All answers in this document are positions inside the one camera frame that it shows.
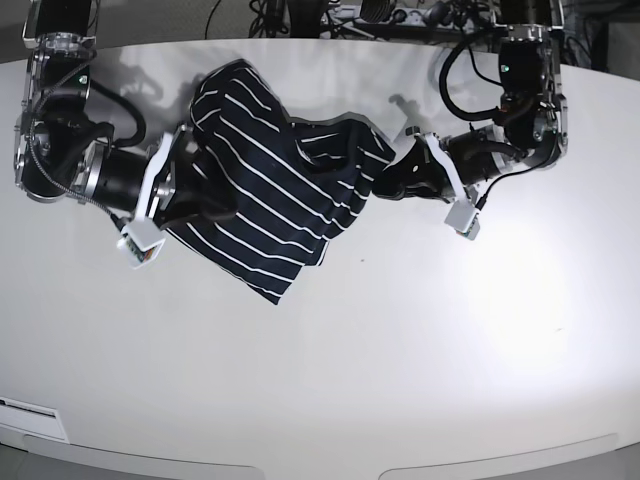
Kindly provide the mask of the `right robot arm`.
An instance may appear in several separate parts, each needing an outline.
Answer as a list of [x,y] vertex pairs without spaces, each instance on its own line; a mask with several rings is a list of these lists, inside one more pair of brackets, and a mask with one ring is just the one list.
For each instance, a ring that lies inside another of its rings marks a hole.
[[64,197],[105,212],[124,235],[233,218],[220,174],[202,177],[194,123],[178,124],[139,153],[147,124],[128,99],[93,79],[97,1],[33,1],[23,28],[31,55],[16,125],[15,183],[29,198]]

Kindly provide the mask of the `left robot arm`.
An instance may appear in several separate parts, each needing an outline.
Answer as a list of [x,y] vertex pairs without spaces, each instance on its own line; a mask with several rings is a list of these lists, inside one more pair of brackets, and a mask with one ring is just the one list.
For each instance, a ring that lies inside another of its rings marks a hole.
[[[437,199],[452,203],[470,199],[486,182],[552,166],[568,147],[567,100],[561,84],[564,40],[563,7],[558,1],[438,1],[424,15],[426,26],[455,25],[460,42],[445,59],[438,88],[455,117],[481,128],[436,140],[415,127],[406,133],[415,144],[398,163],[387,168],[373,186],[387,200]],[[454,62],[480,40],[498,51],[502,94],[498,106],[470,112],[453,101],[448,77]]]

